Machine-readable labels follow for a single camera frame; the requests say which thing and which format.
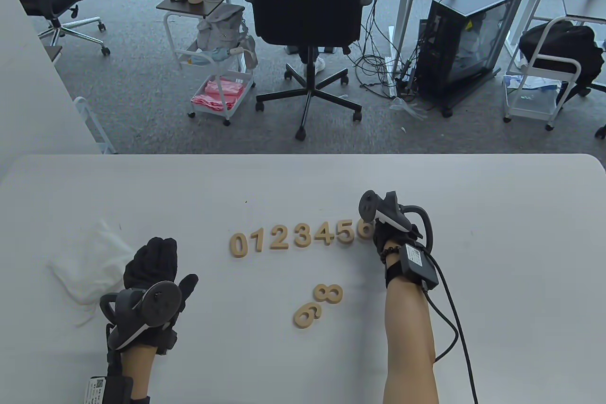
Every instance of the black glove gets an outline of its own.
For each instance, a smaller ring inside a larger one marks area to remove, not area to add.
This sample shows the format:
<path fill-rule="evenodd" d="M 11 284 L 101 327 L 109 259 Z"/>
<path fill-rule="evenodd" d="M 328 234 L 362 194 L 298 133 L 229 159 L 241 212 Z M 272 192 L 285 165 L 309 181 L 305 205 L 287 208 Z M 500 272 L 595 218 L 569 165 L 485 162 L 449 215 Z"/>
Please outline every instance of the black glove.
<path fill-rule="evenodd" d="M 394 228 L 391 224 L 382 223 L 378 219 L 374 221 L 373 243 L 377 247 L 377 253 L 381 258 L 381 262 L 385 263 L 385 244 L 392 240 L 399 246 L 405 243 L 416 244 L 416 241 L 423 236 L 419 233 L 416 224 L 412 224 L 411 232 L 403 232 Z"/>
<path fill-rule="evenodd" d="M 160 281 L 175 282 L 177 274 L 177 242 L 173 239 L 154 237 L 134 255 L 124 270 L 124 287 L 126 289 L 149 289 Z M 164 326 L 148 328 L 143 331 L 133 344 L 143 344 L 158 348 L 158 354 L 164 355 L 176 342 L 173 326 L 179 313 L 186 307 L 186 300 L 196 287 L 198 278 L 188 274 L 179 283 L 181 304 L 175 316 Z"/>

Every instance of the chair base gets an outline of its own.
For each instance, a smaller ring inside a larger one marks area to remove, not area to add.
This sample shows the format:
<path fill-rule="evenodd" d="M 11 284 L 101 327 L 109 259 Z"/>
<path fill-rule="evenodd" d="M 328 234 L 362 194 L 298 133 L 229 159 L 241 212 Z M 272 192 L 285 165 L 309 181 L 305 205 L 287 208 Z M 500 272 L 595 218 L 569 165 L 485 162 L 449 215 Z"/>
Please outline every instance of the chair base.
<path fill-rule="evenodd" d="M 51 25 L 48 27 L 48 29 L 38 34 L 38 38 L 42 39 L 46 38 L 47 36 L 52 36 L 50 45 L 56 46 L 60 37 L 63 37 L 65 35 L 74 36 L 75 38 L 80 38 L 85 41 L 90 41 L 92 43 L 100 45 L 101 52 L 103 53 L 103 55 L 109 55 L 109 49 L 104 46 L 103 42 L 100 39 L 93 38 L 93 36 L 88 36 L 84 33 L 74 31 L 74 28 L 81 27 L 82 25 L 88 25 L 89 23 L 94 22 L 97 22 L 97 27 L 99 27 L 100 31 L 106 30 L 106 26 L 103 24 L 100 17 L 91 17 L 88 19 L 75 20 L 73 22 L 68 22 L 63 25 L 59 23 L 58 19 L 53 19 L 50 21 Z"/>
<path fill-rule="evenodd" d="M 311 46 L 309 47 L 307 56 L 308 56 L 307 66 L 305 67 L 306 72 L 307 72 L 306 79 L 304 79 L 299 73 L 297 73 L 294 70 L 294 68 L 292 66 L 290 66 L 289 64 L 286 64 L 286 72 L 284 73 L 285 79 L 292 79 L 294 77 L 294 79 L 297 82 L 299 82 L 299 84 L 303 88 L 298 88 L 296 90 L 267 93 L 264 95 L 258 95 L 255 109 L 257 111 L 261 111 L 261 112 L 264 111 L 265 110 L 265 105 L 264 105 L 265 101 L 273 101 L 275 99 L 294 98 L 296 96 L 306 95 L 307 99 L 305 101 L 305 110 L 303 110 L 303 117 L 301 118 L 301 125 L 299 126 L 299 129 L 298 129 L 296 135 L 294 136 L 297 140 L 301 140 L 301 141 L 305 140 L 305 136 L 307 135 L 307 133 L 305 132 L 305 122 L 307 121 L 307 112 L 309 112 L 310 103 L 314 96 L 324 99 L 333 104 L 337 104 L 337 105 L 340 105 L 345 108 L 353 110 L 353 121 L 361 122 L 362 121 L 362 106 L 361 105 L 348 101 L 347 99 L 339 98 L 338 96 L 335 96 L 331 93 L 327 93 L 327 92 L 321 90 L 325 86 L 328 86 L 329 84 L 336 82 L 337 80 L 340 80 L 341 83 L 347 84 L 349 82 L 349 79 L 347 77 L 348 69 L 347 68 L 342 69 L 338 73 L 335 73 L 335 74 L 327 77 L 326 79 L 320 81 L 318 84 L 316 84 L 316 68 L 315 68 L 315 64 L 313 62 L 313 47 L 311 47 Z"/>

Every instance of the white cloth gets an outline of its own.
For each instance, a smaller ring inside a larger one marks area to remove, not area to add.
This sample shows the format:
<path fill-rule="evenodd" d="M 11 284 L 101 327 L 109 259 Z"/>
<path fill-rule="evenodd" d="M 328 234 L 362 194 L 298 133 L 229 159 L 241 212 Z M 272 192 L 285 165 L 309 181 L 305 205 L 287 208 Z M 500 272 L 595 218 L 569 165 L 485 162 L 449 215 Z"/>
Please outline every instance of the white cloth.
<path fill-rule="evenodd" d="M 69 296 L 87 307 L 88 317 L 78 326 L 92 319 L 101 296 L 121 283 L 133 256 L 134 250 L 99 220 L 71 248 L 48 262 Z"/>

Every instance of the bag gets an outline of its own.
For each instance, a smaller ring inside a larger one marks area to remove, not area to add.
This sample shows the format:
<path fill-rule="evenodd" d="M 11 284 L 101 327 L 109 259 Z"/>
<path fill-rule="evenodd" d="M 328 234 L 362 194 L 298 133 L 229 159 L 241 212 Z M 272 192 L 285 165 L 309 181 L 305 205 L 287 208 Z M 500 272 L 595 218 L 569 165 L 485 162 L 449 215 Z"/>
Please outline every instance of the bag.
<path fill-rule="evenodd" d="M 197 48 L 201 51 L 238 47 L 249 31 L 244 21 L 244 6 L 220 4 L 210 16 L 200 19 L 197 29 Z"/>
<path fill-rule="evenodd" d="M 520 51 L 530 61 L 539 44 L 541 34 L 547 24 L 539 25 L 526 31 L 520 38 Z M 553 25 L 550 29 L 541 53 L 553 55 L 554 57 L 572 58 L 580 63 L 580 75 L 576 83 L 587 86 L 600 74 L 604 58 L 602 49 L 595 43 L 593 30 L 586 25 L 573 25 L 569 20 L 563 20 Z M 535 68 L 550 69 L 559 72 L 575 73 L 573 64 L 563 62 L 551 62 L 537 58 Z"/>

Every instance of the forearm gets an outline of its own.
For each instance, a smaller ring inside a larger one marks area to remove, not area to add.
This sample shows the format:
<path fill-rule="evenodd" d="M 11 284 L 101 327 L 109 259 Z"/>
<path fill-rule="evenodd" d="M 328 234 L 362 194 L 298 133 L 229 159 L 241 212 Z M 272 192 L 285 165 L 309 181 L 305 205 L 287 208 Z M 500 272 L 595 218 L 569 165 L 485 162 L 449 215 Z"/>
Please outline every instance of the forearm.
<path fill-rule="evenodd" d="M 397 254 L 388 255 L 387 266 L 399 259 Z M 429 308 L 420 287 L 402 277 L 390 281 L 387 288 L 385 332 L 388 375 L 383 404 L 437 404 Z"/>
<path fill-rule="evenodd" d="M 122 354 L 122 375 L 132 377 L 133 391 L 131 399 L 147 397 L 147 389 L 152 375 L 152 366 L 158 348 L 136 345 Z"/>

